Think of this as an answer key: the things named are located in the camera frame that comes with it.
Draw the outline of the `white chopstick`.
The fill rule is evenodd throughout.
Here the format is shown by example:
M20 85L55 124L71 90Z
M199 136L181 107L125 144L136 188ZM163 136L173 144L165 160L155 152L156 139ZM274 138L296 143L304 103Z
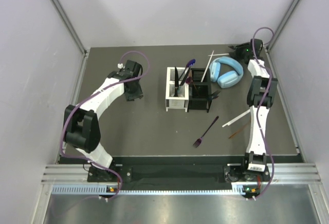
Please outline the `white chopstick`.
M247 110L247 111L241 113L240 115L238 115L235 118L231 119L227 123L223 124L222 127L230 126L231 124L235 123L236 121L238 121L239 119L241 119L242 117L246 116L249 113L250 113L250 110Z
M209 68L209 65L210 65L210 63L211 63L211 60L212 60L213 55L214 55L214 50L213 50L212 53L209 55L208 63L207 63L207 65L206 65L206 67L205 67L205 70L204 70L204 73L203 73L202 79L201 79L201 81L200 81L201 83L202 83L202 82L204 81L204 79L205 79L205 76L206 76L207 70L208 70L208 68Z
M210 54L208 55L209 57L214 57L214 56L226 56L226 55L230 55L229 53L221 53L221 54Z

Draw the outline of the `light blue headphones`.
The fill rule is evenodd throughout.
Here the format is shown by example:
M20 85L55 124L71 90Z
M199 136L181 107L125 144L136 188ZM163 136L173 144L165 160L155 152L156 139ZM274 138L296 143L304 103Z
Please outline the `light blue headphones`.
M224 74L221 74L221 67L227 65L232 68ZM242 65L235 59L230 57L220 57L213 60L209 65L210 80L216 82L220 88L230 88L236 85L244 75Z

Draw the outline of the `black knife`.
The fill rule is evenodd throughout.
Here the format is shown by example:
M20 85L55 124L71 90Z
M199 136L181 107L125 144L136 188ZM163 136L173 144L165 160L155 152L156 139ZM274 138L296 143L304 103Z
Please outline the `black knife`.
M174 97L178 97L178 92L176 90L176 88L179 86L179 76L178 76L178 70L175 67L174 68L174 72L175 72L175 78L174 78Z

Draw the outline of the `blue fork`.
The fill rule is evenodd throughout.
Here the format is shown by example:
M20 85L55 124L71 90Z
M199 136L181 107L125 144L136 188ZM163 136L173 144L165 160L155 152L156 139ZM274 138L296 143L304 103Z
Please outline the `blue fork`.
M208 100L209 101L212 101L212 100L216 99L218 97L218 95L219 95L220 92L221 92L220 90L217 90L214 93L210 94L208 96Z

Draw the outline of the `rainbow spoon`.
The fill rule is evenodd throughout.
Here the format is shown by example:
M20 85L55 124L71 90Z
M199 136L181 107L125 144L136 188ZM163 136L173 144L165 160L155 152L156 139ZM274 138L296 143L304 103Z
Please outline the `rainbow spoon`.
M193 66L193 65L195 64L195 62L196 62L196 59L192 59L192 60L190 60L190 61L186 64L186 67L191 67L191 66Z

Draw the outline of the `white utensil container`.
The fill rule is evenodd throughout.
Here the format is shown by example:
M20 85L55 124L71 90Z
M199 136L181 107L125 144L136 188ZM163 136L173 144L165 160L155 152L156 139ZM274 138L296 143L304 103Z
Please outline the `white utensil container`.
M166 77L165 107L169 109L182 109L188 112L189 85L184 82L187 73L184 67L168 67Z

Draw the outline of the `white-blade green-handle knife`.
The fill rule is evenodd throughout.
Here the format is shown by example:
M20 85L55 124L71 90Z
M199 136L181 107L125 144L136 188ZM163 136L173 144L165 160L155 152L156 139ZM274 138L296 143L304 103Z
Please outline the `white-blade green-handle knife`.
M191 67L187 67L186 69L187 69L187 70L184 72L184 77L183 77L183 79L181 80L181 83L180 83L179 86L176 88L177 92L178 92L178 91L181 89L181 87L185 84L185 82L186 82L186 78L187 78L187 76L188 76L188 73L189 73Z

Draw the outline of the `black utensil container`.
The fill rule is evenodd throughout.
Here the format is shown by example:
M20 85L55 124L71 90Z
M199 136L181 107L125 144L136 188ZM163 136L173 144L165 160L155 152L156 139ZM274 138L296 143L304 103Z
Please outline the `black utensil container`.
M204 73L204 68L192 68L192 82L195 83L199 96L196 95L193 84L189 84L189 103L188 111L190 110L205 110L207 113L210 110L212 101L208 100L208 96L211 93L211 80L210 71L207 70L204 81L201 83L201 79Z

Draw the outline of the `copper spoon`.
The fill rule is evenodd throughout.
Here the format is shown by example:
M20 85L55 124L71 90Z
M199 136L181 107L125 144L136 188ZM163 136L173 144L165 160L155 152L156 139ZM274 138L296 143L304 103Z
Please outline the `copper spoon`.
M242 132L248 125L250 124L250 121L244 124L240 129L238 129L235 133L233 133L231 136L228 137L228 139L232 139L234 136Z

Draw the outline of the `purple fork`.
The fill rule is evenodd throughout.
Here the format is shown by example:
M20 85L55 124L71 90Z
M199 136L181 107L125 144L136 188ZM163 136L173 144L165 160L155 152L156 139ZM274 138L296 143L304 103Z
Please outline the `purple fork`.
M207 128L207 130L202 134L202 136L200 138L198 138L194 143L193 143L193 147L194 148L198 148L202 141L204 136L206 135L206 133L210 130L210 128L215 124L215 122L219 119L219 116L216 116L215 119L212 121L212 123L209 125L209 127Z

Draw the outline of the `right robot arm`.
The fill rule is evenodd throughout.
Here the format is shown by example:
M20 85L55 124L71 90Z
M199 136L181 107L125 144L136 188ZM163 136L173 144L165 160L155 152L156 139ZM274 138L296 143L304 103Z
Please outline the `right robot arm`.
M251 181L268 174L266 142L266 124L269 111L274 103L278 80L273 77L270 68L265 66L260 53L263 41L251 39L249 43L232 46L231 54L237 60L243 60L252 76L247 94L250 113L250 136L245 157L240 167L243 179Z

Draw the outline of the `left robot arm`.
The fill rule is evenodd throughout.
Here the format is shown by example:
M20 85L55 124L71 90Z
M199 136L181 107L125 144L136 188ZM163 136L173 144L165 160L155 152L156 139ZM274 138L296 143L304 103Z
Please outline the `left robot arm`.
M112 181L116 168L113 157L102 146L99 118L121 95L127 101L141 99L143 92L139 79L143 74L141 64L127 60L118 65L93 94L80 104L66 107L63 122L63 141L79 151L79 159L91 164L89 173L98 182Z

